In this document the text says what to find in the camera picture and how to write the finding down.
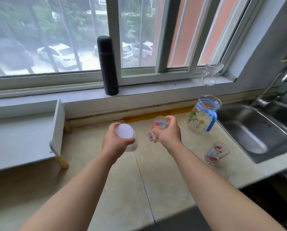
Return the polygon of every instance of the person's left arm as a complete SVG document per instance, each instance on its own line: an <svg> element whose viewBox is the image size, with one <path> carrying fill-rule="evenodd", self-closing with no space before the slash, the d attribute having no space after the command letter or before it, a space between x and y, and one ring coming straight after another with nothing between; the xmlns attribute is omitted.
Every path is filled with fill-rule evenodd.
<svg viewBox="0 0 287 231"><path fill-rule="evenodd" d="M37 210L20 231L88 229L111 166L135 141L115 133L119 124L109 126L100 155Z"/></svg>

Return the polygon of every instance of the beige countertop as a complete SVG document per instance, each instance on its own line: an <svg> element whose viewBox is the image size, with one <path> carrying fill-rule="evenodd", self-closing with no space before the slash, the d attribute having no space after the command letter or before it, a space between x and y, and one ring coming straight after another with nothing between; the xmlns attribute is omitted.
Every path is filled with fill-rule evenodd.
<svg viewBox="0 0 287 231"><path fill-rule="evenodd" d="M186 125L188 114L176 115L182 142L202 160L215 141L225 142L230 154L212 167L235 187L287 169L287 153L255 164L215 124L210 132L195 134ZM16 230L53 194L68 183L100 152L110 123L74 129L64 135L62 155L70 167L59 172L54 160L0 171L0 230ZM147 133L152 120L130 123L138 149L125 152L111 168L89 230L133 230L195 205L173 158Z"/></svg>

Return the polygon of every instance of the white tray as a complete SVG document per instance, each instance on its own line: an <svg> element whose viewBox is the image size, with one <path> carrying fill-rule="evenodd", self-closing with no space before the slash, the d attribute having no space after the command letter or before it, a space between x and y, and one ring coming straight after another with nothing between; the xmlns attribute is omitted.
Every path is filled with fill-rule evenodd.
<svg viewBox="0 0 287 231"><path fill-rule="evenodd" d="M60 155L64 117L60 100L0 107L0 170Z"/></svg>

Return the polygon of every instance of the hand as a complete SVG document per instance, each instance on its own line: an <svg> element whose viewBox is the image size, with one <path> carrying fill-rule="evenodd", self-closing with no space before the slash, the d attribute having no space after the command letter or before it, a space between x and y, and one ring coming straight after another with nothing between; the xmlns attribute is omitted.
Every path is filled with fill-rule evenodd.
<svg viewBox="0 0 287 231"><path fill-rule="evenodd" d="M123 154L125 151L127 145L133 144L135 142L134 138L120 138L117 133L115 132L115 129L120 125L121 123L112 123L108 131L104 137L103 140L103 146L101 155L106 155L111 160L111 163L114 164L117 159Z"/></svg>
<svg viewBox="0 0 287 231"><path fill-rule="evenodd" d="M158 139L161 144L169 150L176 144L182 143L181 141L181 130L178 126L178 121L174 116L166 116L166 119L170 120L169 127L160 130L160 129L152 129L153 134L158 135Z"/></svg>

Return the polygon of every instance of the person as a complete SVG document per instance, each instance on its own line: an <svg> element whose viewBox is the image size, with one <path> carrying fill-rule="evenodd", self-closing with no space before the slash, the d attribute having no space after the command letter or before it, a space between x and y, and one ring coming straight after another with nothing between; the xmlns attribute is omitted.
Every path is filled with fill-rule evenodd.
<svg viewBox="0 0 287 231"><path fill-rule="evenodd" d="M153 129L173 157L199 210L213 231L285 230L269 214L219 176L181 141L174 116L165 130ZM100 155L53 195L20 231L87 230L103 191L109 170L135 139L122 139L113 123Z"/></svg>

